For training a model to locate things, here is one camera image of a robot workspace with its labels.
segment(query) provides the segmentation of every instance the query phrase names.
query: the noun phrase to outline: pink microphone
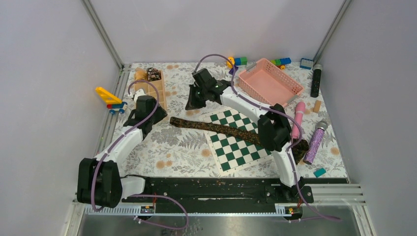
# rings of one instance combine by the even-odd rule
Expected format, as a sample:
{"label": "pink microphone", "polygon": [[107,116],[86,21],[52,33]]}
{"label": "pink microphone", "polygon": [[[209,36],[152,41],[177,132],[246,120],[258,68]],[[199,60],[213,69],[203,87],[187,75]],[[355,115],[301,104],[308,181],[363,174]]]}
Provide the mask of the pink microphone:
{"label": "pink microphone", "polygon": [[[302,116],[304,115],[304,111],[305,111],[305,103],[299,102],[296,105],[295,120],[300,126],[301,126]],[[298,128],[295,124],[293,124],[293,131],[291,133],[291,138],[292,139],[298,139],[299,138],[299,130],[298,130]]]}

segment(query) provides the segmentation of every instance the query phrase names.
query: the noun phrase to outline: green and white checkered board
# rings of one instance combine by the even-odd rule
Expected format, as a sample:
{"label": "green and white checkered board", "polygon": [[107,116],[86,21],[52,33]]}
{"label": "green and white checkered board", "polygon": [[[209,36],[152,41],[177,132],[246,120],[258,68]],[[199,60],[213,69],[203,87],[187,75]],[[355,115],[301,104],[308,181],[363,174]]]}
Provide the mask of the green and white checkered board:
{"label": "green and white checkered board", "polygon": [[[258,132],[256,123],[231,108],[203,115],[200,119],[204,122]],[[271,153],[260,146],[229,135],[211,131],[204,131],[204,133],[221,175],[228,175],[273,159]]]}

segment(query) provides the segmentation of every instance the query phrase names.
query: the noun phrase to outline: floral tablecloth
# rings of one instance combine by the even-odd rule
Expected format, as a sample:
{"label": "floral tablecloth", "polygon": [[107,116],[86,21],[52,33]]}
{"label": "floral tablecloth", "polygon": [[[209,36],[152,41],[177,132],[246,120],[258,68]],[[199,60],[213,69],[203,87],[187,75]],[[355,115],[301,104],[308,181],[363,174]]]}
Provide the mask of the floral tablecloth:
{"label": "floral tablecloth", "polygon": [[[119,165],[120,172],[124,174],[139,174],[150,177],[220,177],[218,168],[212,157],[206,137],[202,130],[176,128],[169,124],[169,117],[175,116],[187,120],[200,121],[199,116],[221,109],[222,106],[207,102],[205,108],[186,111],[189,84],[193,83],[191,72],[197,63],[134,63],[130,72],[128,84],[134,81],[136,67],[143,69],[155,67],[164,73],[165,96],[167,100],[168,117],[152,127],[152,131],[145,140],[137,145],[129,154],[124,163]],[[229,68],[225,63],[203,62],[200,68],[207,68],[218,80],[230,80]],[[244,69],[239,67],[237,75]],[[299,67],[298,62],[287,65],[284,70],[289,76],[301,83],[305,90],[301,97],[295,99],[286,108],[285,112],[294,116],[295,106],[298,102],[306,103],[306,112],[302,127],[306,140],[310,140],[315,124],[326,120],[329,128],[323,138],[316,159],[312,165],[300,163],[299,173],[303,177],[314,177],[313,172],[323,167],[326,173],[322,177],[347,177],[333,127],[328,116],[321,94],[317,98],[310,97],[310,70]],[[316,100],[322,101],[320,111],[312,112]],[[119,114],[113,140],[120,135],[123,123],[127,120],[130,110],[134,109],[134,102],[128,98],[127,90],[123,101],[128,102],[128,110]],[[248,167],[244,170],[225,177],[279,177],[278,169],[272,160]]]}

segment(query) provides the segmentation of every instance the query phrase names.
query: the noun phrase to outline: white wall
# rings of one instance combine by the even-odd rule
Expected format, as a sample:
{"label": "white wall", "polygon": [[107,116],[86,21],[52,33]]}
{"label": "white wall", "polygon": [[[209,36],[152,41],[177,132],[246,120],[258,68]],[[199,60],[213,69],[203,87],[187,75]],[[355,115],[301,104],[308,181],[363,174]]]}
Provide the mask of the white wall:
{"label": "white wall", "polygon": [[417,1],[353,1],[324,51],[323,94],[377,235],[415,235]]}
{"label": "white wall", "polygon": [[56,236],[118,69],[80,0],[0,3],[0,235]]}
{"label": "white wall", "polygon": [[343,0],[91,2],[129,63],[198,61],[211,53],[249,60],[312,59]]}

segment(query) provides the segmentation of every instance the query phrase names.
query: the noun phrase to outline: wooden box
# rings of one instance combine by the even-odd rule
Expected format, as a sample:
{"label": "wooden box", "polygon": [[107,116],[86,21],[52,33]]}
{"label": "wooden box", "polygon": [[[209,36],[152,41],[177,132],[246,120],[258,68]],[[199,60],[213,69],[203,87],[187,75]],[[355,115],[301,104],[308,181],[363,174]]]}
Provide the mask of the wooden box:
{"label": "wooden box", "polygon": [[[162,70],[160,70],[159,72],[161,72],[161,80],[151,81],[150,83],[153,84],[156,87],[156,89],[158,90],[159,104],[166,111],[167,110],[167,99],[165,97],[164,73],[162,72]],[[146,75],[145,70],[143,70],[141,68],[136,68],[135,81],[144,79],[145,75]],[[147,83],[137,83],[134,86],[135,86],[135,91],[137,91],[138,89],[143,89],[147,95],[150,95],[150,96],[156,98],[156,92]]]}

